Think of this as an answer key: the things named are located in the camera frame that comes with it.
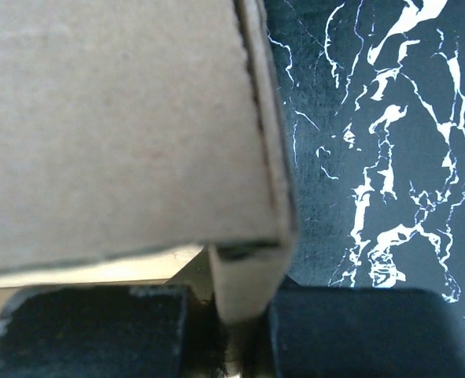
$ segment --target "cardboard box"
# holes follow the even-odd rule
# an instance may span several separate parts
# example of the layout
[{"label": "cardboard box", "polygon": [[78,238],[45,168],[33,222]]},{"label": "cardboard box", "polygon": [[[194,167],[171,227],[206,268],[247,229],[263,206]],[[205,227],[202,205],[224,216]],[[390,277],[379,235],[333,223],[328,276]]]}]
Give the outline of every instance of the cardboard box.
[{"label": "cardboard box", "polygon": [[0,0],[0,273],[290,244],[264,15],[238,4]]}]

